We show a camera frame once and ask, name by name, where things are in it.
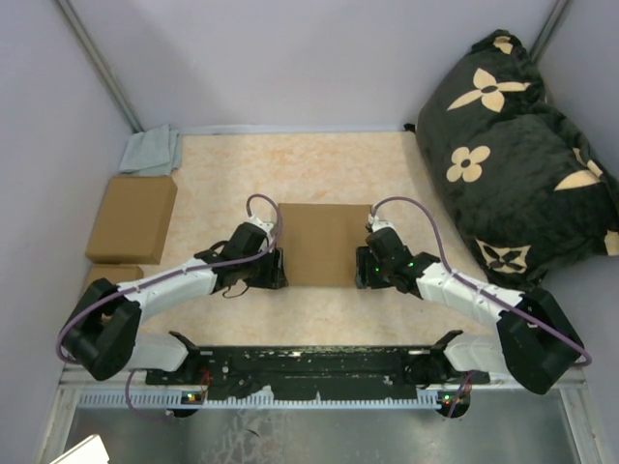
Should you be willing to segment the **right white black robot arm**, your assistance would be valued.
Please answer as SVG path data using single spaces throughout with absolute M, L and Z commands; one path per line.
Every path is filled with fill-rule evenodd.
M 452 270 L 429 253 L 412 254 L 390 223 L 370 227 L 357 253 L 359 287 L 393 287 L 456 310 L 491 331 L 460 333 L 446 341 L 430 361 L 433 376 L 443 383 L 468 371 L 500 373 L 544 394 L 584 356 L 575 328 L 545 289 L 498 287 Z

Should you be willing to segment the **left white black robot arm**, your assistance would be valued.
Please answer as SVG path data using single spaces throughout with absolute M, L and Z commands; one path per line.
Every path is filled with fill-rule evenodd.
M 79 364 L 98 380 L 122 370 L 158 371 L 167 384 L 194 381 L 205 361 L 199 348 L 178 332 L 140 334 L 151 317 L 197 298 L 247 287 L 285 286 L 282 223 L 250 217 L 221 250 L 207 248 L 182 265 L 152 277 L 114 284 L 93 281 L 56 340 L 56 354 Z

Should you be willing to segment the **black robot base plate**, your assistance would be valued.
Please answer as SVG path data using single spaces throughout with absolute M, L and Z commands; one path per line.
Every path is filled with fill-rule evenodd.
M 488 383 L 485 373 L 467 375 L 451 368 L 443 346 L 202 346 L 205 361 L 197 377 L 167 384 L 147 372 L 149 386 L 194 385 L 200 399 L 245 398 L 269 389 L 276 399 L 412 399 L 418 391 L 450 391 L 462 400 L 436 410 L 459 418 L 470 407 L 473 385 Z

